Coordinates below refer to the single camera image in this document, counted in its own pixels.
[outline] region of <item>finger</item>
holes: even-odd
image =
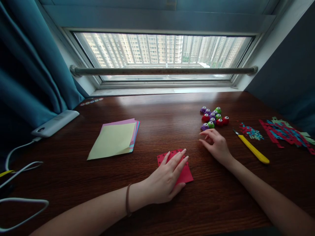
[[[183,168],[185,167],[185,164],[188,161],[189,156],[186,156],[176,167],[176,169],[174,170],[174,179],[177,181],[177,179],[179,178],[181,172],[183,171]]]
[[[210,145],[209,143],[207,143],[206,141],[202,140],[202,139],[199,139],[199,141],[204,145],[204,147],[209,151],[211,152],[212,150],[212,145]]]
[[[171,166],[172,171],[175,170],[176,166],[178,165],[178,163],[180,162],[181,158],[183,157],[183,155],[185,154],[186,149],[184,149],[183,151],[177,153],[169,162],[168,164]]]
[[[167,159],[168,159],[168,157],[170,156],[170,151],[165,155],[165,157],[164,157],[164,159],[163,159],[163,161],[162,161],[162,163],[161,163],[161,165],[165,165],[166,163],[167,163]]]
[[[214,145],[214,141],[211,138],[208,138],[206,142],[209,143],[210,145]]]
[[[216,129],[212,129],[212,132],[213,132],[214,134],[216,134],[217,136],[218,136],[218,135],[221,135]]]
[[[185,186],[185,183],[179,183],[176,185],[170,193],[170,199],[172,200]]]
[[[201,132],[200,135],[207,135],[210,139],[214,140],[215,137],[217,136],[217,134],[215,132],[217,132],[215,129],[207,129],[207,130]]]

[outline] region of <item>window sill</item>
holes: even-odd
[[[116,88],[98,89],[91,94],[93,96],[122,96],[122,95],[146,95],[146,94],[170,94],[170,93],[203,93],[203,92],[234,92],[233,87],[203,87],[203,88]]]

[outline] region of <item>brown hair tie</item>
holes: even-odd
[[[130,188],[131,183],[128,185],[127,187],[127,195],[126,195],[126,211],[127,211],[127,216],[130,217],[131,216],[131,211],[129,208],[129,188]]]

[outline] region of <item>high-rise building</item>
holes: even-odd
[[[83,33],[101,68],[235,66],[250,39],[226,36]]]

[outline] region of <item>red paper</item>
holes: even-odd
[[[177,149],[177,150],[174,150],[174,151],[171,151],[170,153],[170,156],[168,157],[167,159],[167,162],[170,161],[170,159],[176,155],[176,153],[178,152],[181,152],[183,149]],[[164,160],[164,157],[166,156],[167,153],[164,153],[164,154],[161,154],[161,155],[158,155],[157,157],[157,162],[158,162],[158,165],[160,166],[162,161]],[[191,175],[191,172],[190,172],[190,169],[189,169],[189,163],[187,162],[176,182],[175,185],[179,184],[179,183],[188,183],[188,182],[191,182],[193,181],[193,176]]]

